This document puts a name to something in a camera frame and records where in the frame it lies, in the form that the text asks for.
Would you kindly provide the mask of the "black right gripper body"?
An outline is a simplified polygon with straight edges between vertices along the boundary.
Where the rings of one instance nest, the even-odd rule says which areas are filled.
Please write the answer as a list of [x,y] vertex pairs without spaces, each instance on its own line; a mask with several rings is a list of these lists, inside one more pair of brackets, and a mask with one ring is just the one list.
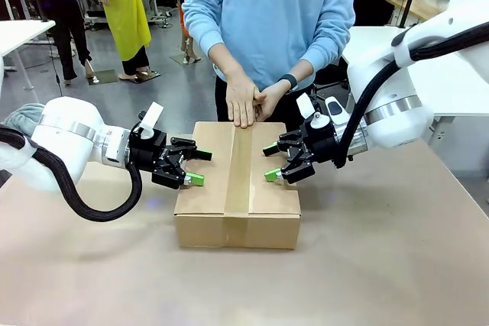
[[334,158],[338,142],[331,121],[324,127],[313,127],[313,121],[307,121],[305,132],[305,145],[315,162],[324,163]]

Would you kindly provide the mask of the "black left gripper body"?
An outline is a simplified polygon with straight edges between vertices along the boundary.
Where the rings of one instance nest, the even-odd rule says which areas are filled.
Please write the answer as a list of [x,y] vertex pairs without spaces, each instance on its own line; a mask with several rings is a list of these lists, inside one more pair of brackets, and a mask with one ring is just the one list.
[[167,144],[167,133],[154,130],[153,137],[144,139],[143,128],[136,125],[129,136],[129,161],[140,171],[153,172]]

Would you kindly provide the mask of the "person's left hand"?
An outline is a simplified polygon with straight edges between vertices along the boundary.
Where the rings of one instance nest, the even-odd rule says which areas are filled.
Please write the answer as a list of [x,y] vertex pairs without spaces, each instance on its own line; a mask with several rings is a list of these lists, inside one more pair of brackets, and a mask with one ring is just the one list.
[[278,102],[290,90],[290,87],[291,84],[288,80],[281,79],[272,86],[268,86],[258,95],[253,101],[255,121],[266,121],[274,112]]

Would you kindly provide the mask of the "person's right hand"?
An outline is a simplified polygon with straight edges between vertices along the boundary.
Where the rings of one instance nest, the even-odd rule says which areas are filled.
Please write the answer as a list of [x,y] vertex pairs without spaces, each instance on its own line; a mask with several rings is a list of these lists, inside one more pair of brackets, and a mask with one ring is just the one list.
[[247,128],[254,123],[256,85],[243,72],[226,76],[226,105],[228,119],[236,127]]

